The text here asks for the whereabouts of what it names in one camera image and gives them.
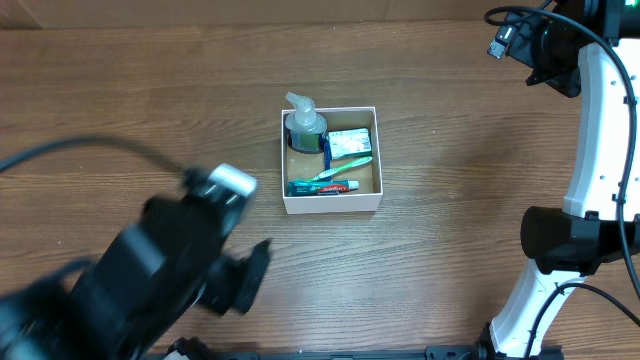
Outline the red white toothpaste tube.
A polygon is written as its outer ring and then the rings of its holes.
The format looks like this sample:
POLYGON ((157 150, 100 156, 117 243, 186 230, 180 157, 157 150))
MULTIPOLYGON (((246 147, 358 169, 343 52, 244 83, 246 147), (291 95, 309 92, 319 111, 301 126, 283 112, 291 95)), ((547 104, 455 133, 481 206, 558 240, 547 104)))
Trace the red white toothpaste tube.
POLYGON ((287 185, 290 197, 320 196, 321 194, 346 193, 358 190, 357 180, 341 181, 291 181, 287 185))

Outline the blue disposable razor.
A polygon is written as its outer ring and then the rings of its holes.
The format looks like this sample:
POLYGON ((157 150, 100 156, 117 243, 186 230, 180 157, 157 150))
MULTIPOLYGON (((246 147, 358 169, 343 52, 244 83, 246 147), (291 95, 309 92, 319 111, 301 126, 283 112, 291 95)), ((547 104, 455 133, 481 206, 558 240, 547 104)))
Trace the blue disposable razor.
POLYGON ((324 143, 324 170, 329 170, 331 168, 331 161, 332 161, 332 155, 331 155, 330 143, 325 142, 324 143))

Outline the clear soap pump bottle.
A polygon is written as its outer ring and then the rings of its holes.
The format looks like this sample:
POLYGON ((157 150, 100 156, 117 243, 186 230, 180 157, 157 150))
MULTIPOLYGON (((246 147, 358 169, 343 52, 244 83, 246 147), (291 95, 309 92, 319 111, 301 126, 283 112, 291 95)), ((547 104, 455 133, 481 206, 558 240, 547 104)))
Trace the clear soap pump bottle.
POLYGON ((292 92, 288 92, 285 99, 294 107, 285 118, 291 148, 308 154, 323 152, 328 123, 316 111, 314 101, 292 92))

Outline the green white toothbrush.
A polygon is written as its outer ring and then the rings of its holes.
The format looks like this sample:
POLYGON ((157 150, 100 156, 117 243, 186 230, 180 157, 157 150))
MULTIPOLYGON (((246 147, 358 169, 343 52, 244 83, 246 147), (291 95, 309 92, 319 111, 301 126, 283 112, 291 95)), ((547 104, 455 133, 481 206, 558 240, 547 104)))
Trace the green white toothbrush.
POLYGON ((310 178, 310 181, 311 182, 315 182, 315 181, 321 181, 323 179, 331 178, 334 175, 341 174, 341 173, 344 173, 346 171, 350 171, 352 169, 367 165, 367 164, 371 163, 372 160, 373 160, 372 156, 366 156, 366 157, 357 158, 356 160, 353 160, 353 161, 351 161, 351 162, 349 162, 349 163, 347 163, 345 165, 325 170, 325 171, 321 172, 320 174, 316 175, 315 177, 310 178))

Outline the green soap bar package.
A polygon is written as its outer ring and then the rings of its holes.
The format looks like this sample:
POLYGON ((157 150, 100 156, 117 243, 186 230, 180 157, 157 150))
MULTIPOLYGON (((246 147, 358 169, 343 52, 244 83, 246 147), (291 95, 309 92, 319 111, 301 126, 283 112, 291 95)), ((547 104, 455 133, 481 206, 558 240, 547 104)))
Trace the green soap bar package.
POLYGON ((333 160, 372 154, 371 136, 367 128, 331 131, 327 140, 333 160))

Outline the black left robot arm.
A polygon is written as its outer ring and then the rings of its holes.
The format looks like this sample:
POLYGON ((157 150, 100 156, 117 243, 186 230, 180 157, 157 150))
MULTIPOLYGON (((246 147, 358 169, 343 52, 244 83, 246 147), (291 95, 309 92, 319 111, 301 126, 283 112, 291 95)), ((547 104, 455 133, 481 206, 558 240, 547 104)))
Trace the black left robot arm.
POLYGON ((150 198, 98 261, 74 260, 1 299, 4 359, 139 359, 192 306, 247 312, 270 262, 223 252, 238 211, 150 198))

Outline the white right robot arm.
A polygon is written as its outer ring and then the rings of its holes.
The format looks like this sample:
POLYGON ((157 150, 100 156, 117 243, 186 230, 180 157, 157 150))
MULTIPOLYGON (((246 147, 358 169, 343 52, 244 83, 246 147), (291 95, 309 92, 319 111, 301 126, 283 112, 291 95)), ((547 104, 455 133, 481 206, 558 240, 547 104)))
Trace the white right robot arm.
POLYGON ((468 359, 559 359, 544 336, 598 268, 623 261, 639 277, 639 5, 627 0, 546 1, 489 10, 488 52, 531 69, 582 102, 573 175, 558 208, 533 206, 521 221, 526 263, 500 313, 468 359))

